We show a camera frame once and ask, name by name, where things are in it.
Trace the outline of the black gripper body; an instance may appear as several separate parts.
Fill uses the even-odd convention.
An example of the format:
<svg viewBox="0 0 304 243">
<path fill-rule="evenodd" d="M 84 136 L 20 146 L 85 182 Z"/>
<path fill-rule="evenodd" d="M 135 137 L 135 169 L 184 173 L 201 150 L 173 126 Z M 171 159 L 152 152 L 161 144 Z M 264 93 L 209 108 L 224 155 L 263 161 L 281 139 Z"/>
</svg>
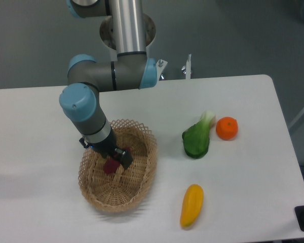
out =
<svg viewBox="0 0 304 243">
<path fill-rule="evenodd" d="M 117 138 L 112 129 L 107 137 L 101 142 L 86 142 L 84 137 L 82 137 L 79 142 L 85 149 L 91 148 L 93 151 L 98 152 L 103 158 L 106 158 L 107 153 L 114 152 L 117 155 L 123 151 L 123 149 L 117 146 Z"/>
</svg>

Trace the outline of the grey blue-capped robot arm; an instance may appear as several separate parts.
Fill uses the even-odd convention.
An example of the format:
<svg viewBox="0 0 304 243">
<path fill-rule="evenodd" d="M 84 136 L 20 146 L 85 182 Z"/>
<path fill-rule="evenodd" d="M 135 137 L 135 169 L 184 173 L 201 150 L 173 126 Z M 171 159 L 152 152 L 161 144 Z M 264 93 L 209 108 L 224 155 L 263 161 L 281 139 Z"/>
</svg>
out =
<svg viewBox="0 0 304 243">
<path fill-rule="evenodd" d="M 146 30 L 141 1 L 68 1 L 78 18 L 110 16 L 116 42 L 116 61 L 97 63 L 89 55 L 69 62 L 68 85 L 59 97 L 64 114 L 82 135 L 85 148 L 112 157 L 124 169 L 133 162 L 129 151 L 117 146 L 113 129 L 102 111 L 102 92 L 145 89 L 158 81 L 157 64 L 146 52 Z"/>
</svg>

